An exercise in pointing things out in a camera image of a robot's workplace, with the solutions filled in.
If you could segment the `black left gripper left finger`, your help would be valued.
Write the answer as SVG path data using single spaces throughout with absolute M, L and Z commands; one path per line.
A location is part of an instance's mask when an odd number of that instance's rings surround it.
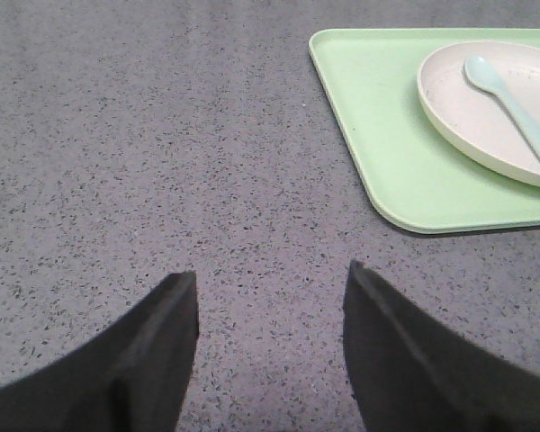
M 171 274 L 108 329 L 0 389 L 0 431 L 173 431 L 199 335 L 196 275 Z

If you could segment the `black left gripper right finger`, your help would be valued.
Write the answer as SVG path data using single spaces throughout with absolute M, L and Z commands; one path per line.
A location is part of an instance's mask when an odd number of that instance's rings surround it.
M 540 431 L 540 376 L 454 333 L 352 261 L 343 348 L 369 431 Z

